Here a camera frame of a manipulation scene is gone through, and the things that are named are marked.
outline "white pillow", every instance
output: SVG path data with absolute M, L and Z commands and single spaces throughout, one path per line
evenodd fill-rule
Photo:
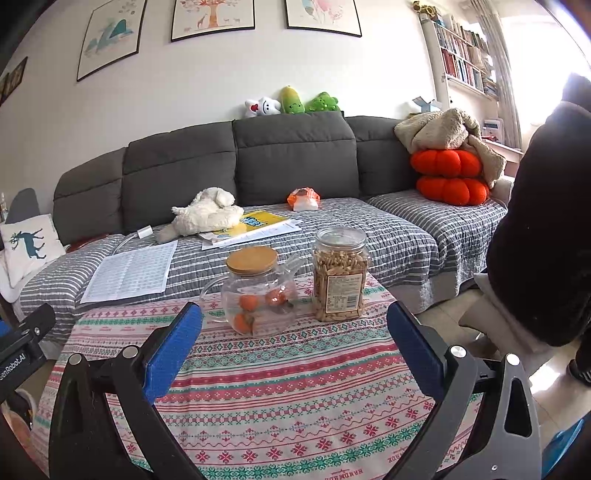
M 66 254 L 51 215 L 38 215 L 9 225 L 0 225 L 12 288 L 29 273 Z

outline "orange fruit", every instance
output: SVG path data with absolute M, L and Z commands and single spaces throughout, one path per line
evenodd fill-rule
M 242 333 L 243 335 L 251 335 L 252 334 L 252 321 L 253 318 L 251 315 L 247 313 L 238 313 L 234 317 L 234 329 L 238 333 Z
M 238 304 L 243 310 L 254 312 L 258 306 L 258 297 L 256 295 L 241 295 Z
M 277 307 L 287 302 L 287 297 L 282 288 L 275 288 L 265 295 L 265 302 L 269 307 Z

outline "glass teapot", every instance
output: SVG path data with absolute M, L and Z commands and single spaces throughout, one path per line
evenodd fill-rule
M 296 319 L 294 274 L 303 264 L 302 258 L 293 255 L 277 265 L 277 252 L 271 247 L 242 248 L 228 256 L 226 266 L 230 272 L 205 285 L 199 304 L 208 319 L 228 322 L 242 335 L 276 335 Z M 221 282 L 223 318 L 204 311 L 207 291 Z

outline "orange pumpkin pillow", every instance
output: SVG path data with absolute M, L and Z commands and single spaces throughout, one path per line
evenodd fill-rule
M 482 171 L 480 159 L 466 150 L 422 150 L 410 157 L 410 164 L 423 175 L 448 179 L 477 177 Z
M 424 176 L 417 180 L 417 190 L 429 200 L 458 207 L 481 205 L 488 197 L 488 187 L 476 179 L 444 179 Z

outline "blue object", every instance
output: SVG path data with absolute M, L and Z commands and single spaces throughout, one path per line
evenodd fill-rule
M 386 315 L 388 331 L 421 392 L 439 402 L 445 393 L 444 367 L 419 330 L 418 322 L 409 315 L 397 301 L 391 304 Z
M 6 324 L 6 322 L 0 320 L 0 337 L 6 335 L 11 330 L 12 329 Z
M 583 428 L 585 419 L 586 417 L 583 417 L 571 428 L 568 430 L 563 430 L 562 432 L 558 432 L 556 435 L 554 435 L 552 440 L 550 440 L 550 443 L 542 452 L 542 478 L 545 478 L 545 476 L 550 473 L 550 471 L 566 453 L 569 447 L 573 444 L 577 435 Z
M 176 324 L 145 368 L 144 395 L 150 404 L 168 393 L 170 385 L 201 333 L 201 309 L 194 303 L 187 303 L 174 322 Z

